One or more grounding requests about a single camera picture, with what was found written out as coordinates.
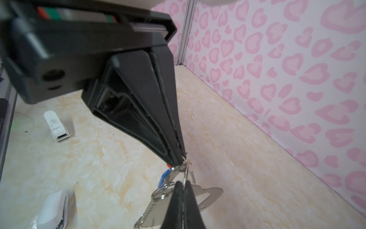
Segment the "screw hole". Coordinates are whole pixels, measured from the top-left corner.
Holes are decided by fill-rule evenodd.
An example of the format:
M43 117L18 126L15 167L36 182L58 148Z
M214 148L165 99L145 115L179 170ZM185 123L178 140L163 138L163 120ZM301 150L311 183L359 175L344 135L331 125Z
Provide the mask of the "screw hole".
M60 80L64 76L65 76L64 70L61 70L61 69L53 69L51 71L46 72L42 76L42 80L50 82L50 81Z
M59 89L60 87L61 87L61 85L58 85L58 86L50 87L50 88L47 88L47 89L52 91L52 90Z

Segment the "beige marble floor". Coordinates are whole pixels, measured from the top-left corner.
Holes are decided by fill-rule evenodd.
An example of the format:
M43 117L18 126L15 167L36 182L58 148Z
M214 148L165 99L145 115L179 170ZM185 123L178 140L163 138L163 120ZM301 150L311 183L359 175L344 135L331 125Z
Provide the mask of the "beige marble floor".
M366 228L366 219L184 66L177 66L185 147L197 183L224 194L202 212L207 229ZM132 228L165 163L91 115L80 92L17 101L0 183L0 228L27 228L48 193L70 190L68 229ZM72 136L56 142L43 113Z

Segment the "wall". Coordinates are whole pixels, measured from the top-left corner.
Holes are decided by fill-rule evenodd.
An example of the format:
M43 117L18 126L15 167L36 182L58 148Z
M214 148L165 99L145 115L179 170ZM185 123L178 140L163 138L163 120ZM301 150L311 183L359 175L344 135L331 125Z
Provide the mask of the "wall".
M366 216L366 3L197 3L184 65Z
M169 14L172 17L175 26L177 27L177 32L168 44L169 49L172 51L174 56L174 64L177 64L180 37L182 34L187 2L188 0L165 0L151 9L153 11Z

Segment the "green stripe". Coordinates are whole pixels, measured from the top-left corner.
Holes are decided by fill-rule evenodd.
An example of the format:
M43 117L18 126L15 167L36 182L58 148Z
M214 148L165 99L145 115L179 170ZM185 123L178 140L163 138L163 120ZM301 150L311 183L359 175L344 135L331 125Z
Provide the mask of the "green stripe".
M107 21L109 23L113 23L113 24L115 23L114 20L113 20L113 17L111 15L105 14L105 18L107 19Z
M57 9L55 8L50 8L50 7L43 7L43 9L46 11L47 15L52 19L52 20L59 20L61 21L62 18L59 15L59 12L57 12Z

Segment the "silver key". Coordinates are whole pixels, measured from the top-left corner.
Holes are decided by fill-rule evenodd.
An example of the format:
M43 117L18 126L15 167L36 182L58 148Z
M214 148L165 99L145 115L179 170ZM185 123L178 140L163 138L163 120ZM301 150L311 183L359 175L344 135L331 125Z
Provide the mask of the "silver key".
M192 182L195 184L196 179L194 178L193 170L194 170L194 165L192 163L189 163L189 171L188 172L189 172L189 174L191 174Z

